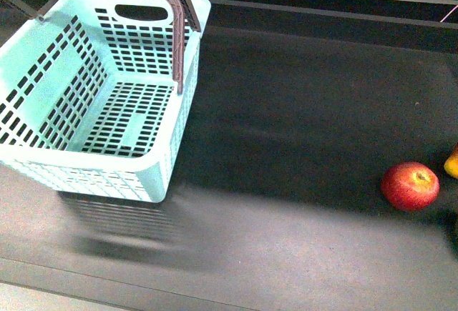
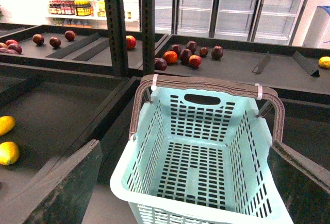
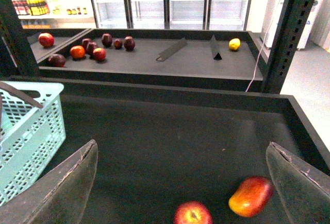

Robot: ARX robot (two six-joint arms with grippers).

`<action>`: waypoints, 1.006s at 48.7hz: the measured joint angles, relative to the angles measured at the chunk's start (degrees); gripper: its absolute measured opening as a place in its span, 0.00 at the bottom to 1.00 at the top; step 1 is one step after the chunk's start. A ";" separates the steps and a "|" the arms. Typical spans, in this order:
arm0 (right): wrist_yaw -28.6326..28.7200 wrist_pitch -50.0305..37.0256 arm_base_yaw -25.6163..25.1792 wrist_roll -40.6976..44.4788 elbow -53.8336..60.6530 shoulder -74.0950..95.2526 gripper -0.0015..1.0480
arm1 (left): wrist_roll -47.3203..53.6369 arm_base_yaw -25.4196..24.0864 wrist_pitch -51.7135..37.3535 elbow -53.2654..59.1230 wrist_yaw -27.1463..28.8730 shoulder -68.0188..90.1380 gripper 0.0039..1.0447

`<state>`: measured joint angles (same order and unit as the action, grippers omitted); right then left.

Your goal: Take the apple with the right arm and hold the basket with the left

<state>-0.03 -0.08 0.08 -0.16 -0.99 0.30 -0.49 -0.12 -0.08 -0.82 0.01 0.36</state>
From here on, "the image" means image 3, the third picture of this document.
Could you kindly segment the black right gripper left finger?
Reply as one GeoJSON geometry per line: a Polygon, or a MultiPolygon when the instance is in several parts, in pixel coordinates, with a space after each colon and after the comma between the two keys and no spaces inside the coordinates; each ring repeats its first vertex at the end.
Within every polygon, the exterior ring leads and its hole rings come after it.
{"type": "Polygon", "coordinates": [[[24,192],[1,206],[1,223],[80,223],[96,175],[90,140],[24,192]]]}

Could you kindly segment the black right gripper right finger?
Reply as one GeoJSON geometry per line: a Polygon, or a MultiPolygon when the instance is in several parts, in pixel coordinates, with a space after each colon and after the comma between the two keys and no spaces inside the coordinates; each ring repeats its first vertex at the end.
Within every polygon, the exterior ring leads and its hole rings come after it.
{"type": "Polygon", "coordinates": [[[275,142],[266,161],[290,223],[329,223],[328,175],[275,142]]]}

